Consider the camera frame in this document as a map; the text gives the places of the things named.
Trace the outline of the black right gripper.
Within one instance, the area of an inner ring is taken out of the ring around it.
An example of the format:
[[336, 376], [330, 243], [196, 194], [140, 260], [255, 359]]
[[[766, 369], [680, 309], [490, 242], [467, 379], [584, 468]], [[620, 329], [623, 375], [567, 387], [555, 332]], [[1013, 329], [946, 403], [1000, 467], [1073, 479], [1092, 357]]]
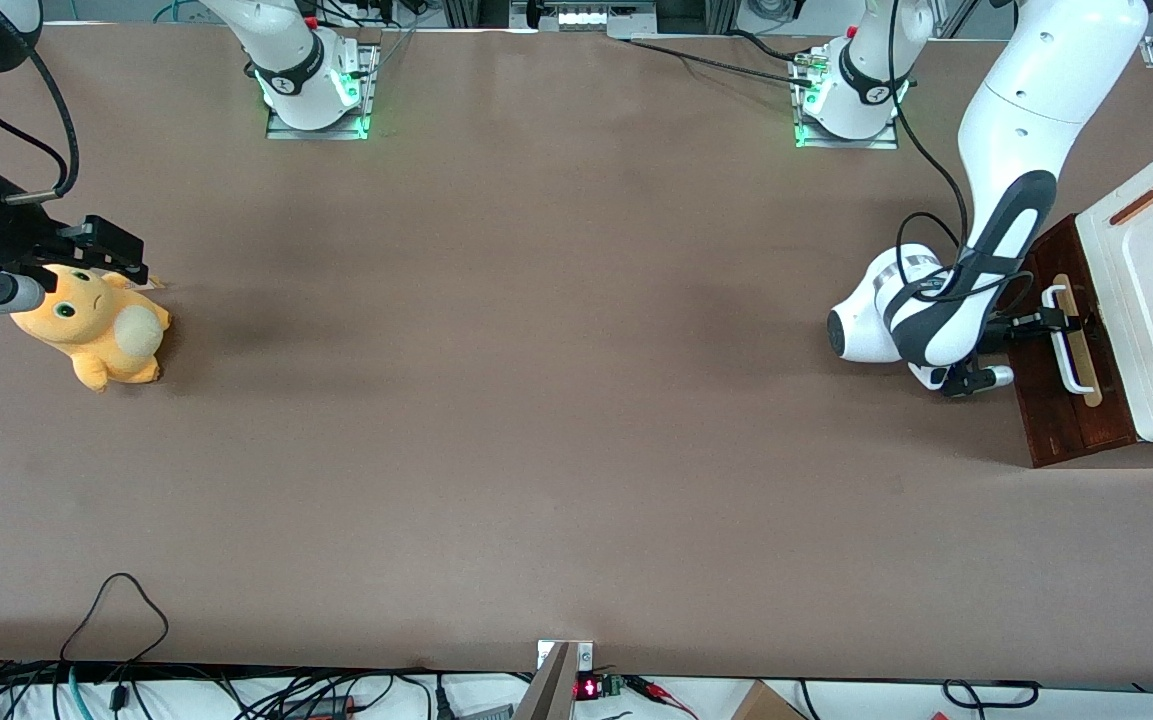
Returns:
[[140, 237], [99, 215], [86, 215], [84, 256], [76, 256], [76, 246], [59, 234], [67, 225], [50, 218], [38, 204], [5, 204], [1, 196], [10, 192], [18, 192], [18, 186], [0, 177], [0, 272], [56, 264], [58, 275], [118, 275], [125, 287], [150, 287], [145, 243]]

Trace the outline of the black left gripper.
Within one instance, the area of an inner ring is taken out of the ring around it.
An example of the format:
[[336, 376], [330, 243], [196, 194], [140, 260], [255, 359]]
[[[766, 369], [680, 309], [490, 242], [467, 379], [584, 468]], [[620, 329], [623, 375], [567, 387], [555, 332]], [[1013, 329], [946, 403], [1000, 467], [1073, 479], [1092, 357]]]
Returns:
[[1032, 340], [1052, 333], [1068, 333], [1071, 329], [1080, 329], [1082, 318], [1070, 316], [1061, 309], [1037, 309], [1022, 316], [1009, 316], [1001, 313], [992, 315], [984, 325], [984, 333], [978, 342], [978, 354], [1005, 354], [1012, 340]]

